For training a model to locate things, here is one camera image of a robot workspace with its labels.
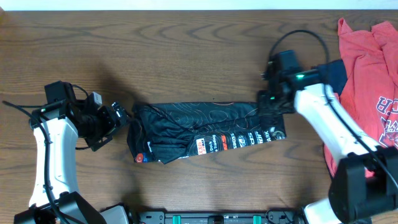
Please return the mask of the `red printed t-shirt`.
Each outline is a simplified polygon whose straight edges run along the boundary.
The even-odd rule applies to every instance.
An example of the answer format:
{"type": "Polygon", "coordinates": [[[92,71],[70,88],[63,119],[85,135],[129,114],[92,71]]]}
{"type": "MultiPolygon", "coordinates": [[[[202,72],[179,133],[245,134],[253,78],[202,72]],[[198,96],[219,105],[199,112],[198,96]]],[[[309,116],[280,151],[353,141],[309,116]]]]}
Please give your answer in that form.
{"type": "Polygon", "coordinates": [[[338,37],[348,78],[340,104],[380,145],[397,146],[397,30],[390,22],[352,30],[341,18],[338,37]]]}

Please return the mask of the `navy blue garment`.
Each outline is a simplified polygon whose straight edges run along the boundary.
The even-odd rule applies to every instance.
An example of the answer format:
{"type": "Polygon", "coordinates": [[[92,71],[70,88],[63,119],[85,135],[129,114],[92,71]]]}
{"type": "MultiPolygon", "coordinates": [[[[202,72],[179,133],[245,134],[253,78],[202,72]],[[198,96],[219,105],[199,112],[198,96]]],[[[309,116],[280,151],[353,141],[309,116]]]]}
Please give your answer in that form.
{"type": "Polygon", "coordinates": [[[318,70],[321,75],[326,75],[328,83],[333,91],[340,96],[348,80],[345,65],[342,59],[334,60],[328,64],[320,64],[312,67],[318,70]]]}

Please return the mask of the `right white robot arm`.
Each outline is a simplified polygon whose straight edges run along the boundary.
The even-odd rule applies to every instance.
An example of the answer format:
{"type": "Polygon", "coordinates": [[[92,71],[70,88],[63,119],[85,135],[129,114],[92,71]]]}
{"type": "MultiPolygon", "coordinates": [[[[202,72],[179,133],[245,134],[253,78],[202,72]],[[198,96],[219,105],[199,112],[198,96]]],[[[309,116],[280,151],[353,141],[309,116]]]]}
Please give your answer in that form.
{"type": "Polygon", "coordinates": [[[259,115],[302,115],[329,149],[337,170],[327,198],[303,208],[305,223],[354,223],[397,210],[397,149],[369,137],[314,70],[263,74],[259,115]]]}

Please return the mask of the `black orange-patterned jersey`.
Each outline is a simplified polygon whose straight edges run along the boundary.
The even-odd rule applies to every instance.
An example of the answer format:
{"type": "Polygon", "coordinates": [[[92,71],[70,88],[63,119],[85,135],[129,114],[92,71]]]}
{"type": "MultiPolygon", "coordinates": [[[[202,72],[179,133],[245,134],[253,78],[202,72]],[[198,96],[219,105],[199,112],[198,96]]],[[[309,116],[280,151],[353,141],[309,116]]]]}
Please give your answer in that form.
{"type": "Polygon", "coordinates": [[[161,162],[285,139],[284,120],[259,116],[255,103],[136,105],[127,145],[137,163],[161,162]]]}

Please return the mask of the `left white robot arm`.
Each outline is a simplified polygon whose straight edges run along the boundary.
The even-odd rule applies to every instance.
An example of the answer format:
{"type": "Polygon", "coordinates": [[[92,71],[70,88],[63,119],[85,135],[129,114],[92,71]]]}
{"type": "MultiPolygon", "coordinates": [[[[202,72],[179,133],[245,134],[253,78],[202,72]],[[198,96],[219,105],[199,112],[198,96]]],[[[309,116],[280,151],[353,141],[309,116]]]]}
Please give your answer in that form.
{"type": "Polygon", "coordinates": [[[14,223],[132,223],[131,213],[119,203],[97,211],[81,195],[76,176],[78,139],[97,150],[108,143],[123,123],[118,104],[112,108],[70,100],[53,101],[26,114],[37,144],[34,191],[26,211],[14,223]]]}

